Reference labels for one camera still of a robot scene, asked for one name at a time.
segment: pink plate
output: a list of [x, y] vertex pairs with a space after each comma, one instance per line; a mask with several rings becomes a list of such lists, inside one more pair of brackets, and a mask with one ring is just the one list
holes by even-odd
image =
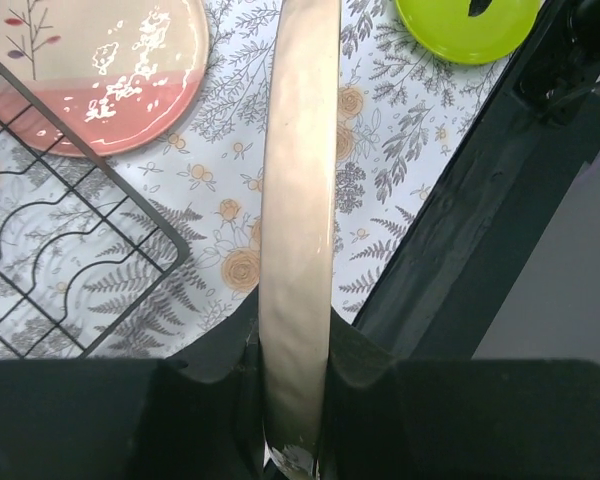
[[[202, 0], [0, 0], [0, 61], [102, 156], [154, 140], [185, 112], [209, 55]], [[0, 119], [28, 103], [0, 81]], [[82, 156], [30, 109], [29, 146]]]

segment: floral tablecloth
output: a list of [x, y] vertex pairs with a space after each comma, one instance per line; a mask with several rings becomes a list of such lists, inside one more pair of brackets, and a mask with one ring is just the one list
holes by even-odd
[[[157, 141], [113, 159], [178, 228], [192, 256], [158, 292], [168, 301], [119, 329], [107, 354], [177, 351], [230, 315], [258, 282], [280, 2], [207, 0], [206, 8], [212, 53], [195, 109]], [[354, 319], [505, 62], [441, 61], [407, 33], [392, 1], [343, 0], [333, 305], [346, 320]], [[136, 274], [127, 269], [115, 277], [120, 301]]]

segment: red leaf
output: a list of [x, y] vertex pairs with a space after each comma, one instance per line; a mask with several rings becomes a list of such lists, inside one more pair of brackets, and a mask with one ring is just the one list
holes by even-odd
[[9, 58], [22, 58], [22, 57], [24, 57], [24, 53], [22, 53], [20, 50], [11, 50], [11, 51], [7, 52], [7, 55], [9, 56]]
[[44, 43], [49, 43], [49, 44], [53, 44], [53, 43], [58, 43], [60, 41], [60, 35], [54, 35], [53, 37], [49, 37], [45, 40]]
[[6, 23], [7, 25], [11, 25], [12, 27], [18, 27], [20, 25], [22, 25], [24, 22], [22, 20], [20, 20], [19, 18], [6, 18], [4, 20], [4, 23]]

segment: green plate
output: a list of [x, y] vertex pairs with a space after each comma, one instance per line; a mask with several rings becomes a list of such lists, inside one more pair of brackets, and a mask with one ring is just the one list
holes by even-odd
[[529, 35], [542, 0], [492, 0], [469, 15], [471, 0], [396, 0], [415, 39], [456, 63], [493, 62], [514, 51]]

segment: black wire rack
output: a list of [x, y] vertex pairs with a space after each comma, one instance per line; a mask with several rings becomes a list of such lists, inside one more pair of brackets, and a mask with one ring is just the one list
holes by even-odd
[[[10, 118], [0, 109], [0, 358], [85, 357], [186, 260], [189, 248], [0, 63], [0, 101], [16, 96]], [[44, 150], [18, 134], [27, 118], [57, 129]], [[51, 154], [61, 142], [86, 158]], [[120, 269], [138, 273], [124, 302], [107, 299]]]

